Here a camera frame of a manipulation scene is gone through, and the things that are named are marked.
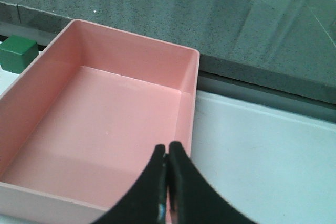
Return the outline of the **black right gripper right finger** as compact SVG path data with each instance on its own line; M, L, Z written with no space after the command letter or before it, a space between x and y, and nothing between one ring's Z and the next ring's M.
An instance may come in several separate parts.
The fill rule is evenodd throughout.
M211 187L177 141L169 144L168 186L172 223L253 223Z

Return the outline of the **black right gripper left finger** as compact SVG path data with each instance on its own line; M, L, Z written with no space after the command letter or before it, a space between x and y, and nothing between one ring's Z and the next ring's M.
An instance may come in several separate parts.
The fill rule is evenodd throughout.
M94 223L166 223L166 177L166 150L159 144L132 187Z

